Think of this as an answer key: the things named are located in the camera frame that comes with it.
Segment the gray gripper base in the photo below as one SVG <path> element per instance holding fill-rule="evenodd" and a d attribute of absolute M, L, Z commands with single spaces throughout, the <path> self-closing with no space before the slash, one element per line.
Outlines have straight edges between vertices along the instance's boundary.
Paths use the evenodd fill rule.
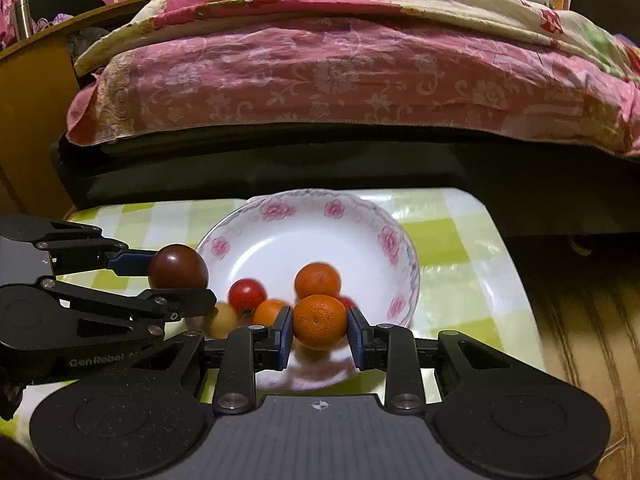
<path fill-rule="evenodd" d="M 201 446 L 153 480 L 479 480 L 414 416 L 373 395 L 267 396 L 225 416 Z"/>

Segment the black headboard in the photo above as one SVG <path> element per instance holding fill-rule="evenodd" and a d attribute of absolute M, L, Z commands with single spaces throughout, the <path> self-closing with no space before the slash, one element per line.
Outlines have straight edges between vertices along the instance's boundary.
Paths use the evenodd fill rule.
<path fill-rule="evenodd" d="M 640 0 L 571 0 L 570 9 L 640 45 Z"/>

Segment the bowl rim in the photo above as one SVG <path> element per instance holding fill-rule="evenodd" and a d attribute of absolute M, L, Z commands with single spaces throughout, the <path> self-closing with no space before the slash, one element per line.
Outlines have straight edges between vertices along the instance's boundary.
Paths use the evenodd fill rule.
<path fill-rule="evenodd" d="M 407 328 L 411 323 L 411 320 L 414 318 L 415 311 L 418 307 L 418 298 L 420 297 L 420 261 L 418 260 L 418 253 L 415 250 L 414 242 L 411 240 L 411 237 L 409 236 L 409 233 L 406 231 L 406 229 L 402 227 L 402 224 L 398 220 L 393 218 L 393 216 L 389 214 L 388 211 L 386 211 L 383 207 L 380 207 L 375 202 L 372 202 L 371 200 L 366 200 L 364 198 L 357 196 L 353 191 L 325 189 L 325 188 L 319 188 L 319 187 L 302 187 L 299 189 L 287 189 L 285 191 L 279 191 L 277 193 L 251 197 L 247 200 L 247 202 L 242 204 L 240 207 L 234 209 L 231 213 L 229 213 L 224 218 L 219 220 L 217 224 L 215 224 L 211 229 L 209 229 L 209 231 L 207 231 L 207 233 L 198 242 L 198 245 L 196 246 L 196 252 L 198 254 L 201 254 L 201 252 L 204 250 L 204 243 L 209 238 L 209 235 L 216 229 L 228 224 L 232 220 L 232 218 L 234 218 L 235 216 L 238 216 L 243 210 L 246 210 L 249 208 L 253 209 L 259 206 L 265 200 L 271 200 L 272 198 L 276 198 L 280 196 L 289 196 L 293 193 L 304 193 L 304 192 L 312 192 L 312 191 L 335 196 L 335 197 L 338 197 L 340 195 L 349 195 L 349 197 L 355 200 L 356 202 L 361 202 L 365 204 L 367 207 L 372 207 L 377 214 L 385 218 L 389 223 L 397 226 L 398 232 L 401 234 L 402 238 L 404 238 L 404 240 L 406 241 L 409 247 L 410 256 L 411 256 L 410 259 L 412 260 L 412 263 L 415 263 L 415 285 L 416 285 L 417 294 L 415 295 L 415 300 L 413 300 L 412 304 L 409 305 L 409 310 L 407 314 L 404 316 L 402 323 L 399 325 Z"/>

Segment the bowl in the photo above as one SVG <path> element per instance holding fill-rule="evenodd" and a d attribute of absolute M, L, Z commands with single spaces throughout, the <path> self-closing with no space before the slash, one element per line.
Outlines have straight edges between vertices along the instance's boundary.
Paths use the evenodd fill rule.
<path fill-rule="evenodd" d="M 338 270 L 340 294 L 371 325 L 408 326 L 418 301 L 418 259 L 408 234 L 381 207 L 348 192 L 297 189 L 253 198 L 211 229 L 196 250 L 219 301 L 226 301 L 235 281 L 254 278 L 268 298 L 294 306 L 294 279 L 311 262 Z M 199 323 L 194 328 L 202 329 Z M 309 351 L 294 341 L 287 369 L 261 371 L 256 384 L 311 390 L 356 373 L 346 338 L 329 352 Z"/>

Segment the green and white checkered tablecloth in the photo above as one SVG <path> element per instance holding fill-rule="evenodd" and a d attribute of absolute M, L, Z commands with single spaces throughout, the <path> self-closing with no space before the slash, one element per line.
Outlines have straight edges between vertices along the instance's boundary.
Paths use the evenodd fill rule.
<path fill-rule="evenodd" d="M 538 329 L 520 278 L 486 208 L 455 189 L 362 190 L 355 194 L 389 211 L 407 230 L 421 266 L 420 297 L 411 329 L 435 337 L 456 329 L 517 359 L 543 369 Z M 70 220 L 98 225 L 104 236 L 131 248 L 158 250 L 171 243 L 196 247 L 220 219 L 245 200 L 201 200 L 104 206 L 78 212 Z M 148 288 L 146 278 L 124 278 L 110 270 L 66 276 L 76 285 L 135 295 Z M 168 335 L 185 329 L 167 326 Z M 439 399 L 432 370 L 424 370 L 427 400 Z M 215 373 L 203 400 L 210 400 Z M 29 445 L 28 420 L 34 407 L 60 384 L 32 386 L 11 422 L 0 433 Z M 384 392 L 384 374 L 363 372 L 322 394 Z M 318 396 L 320 392 L 306 392 Z"/>

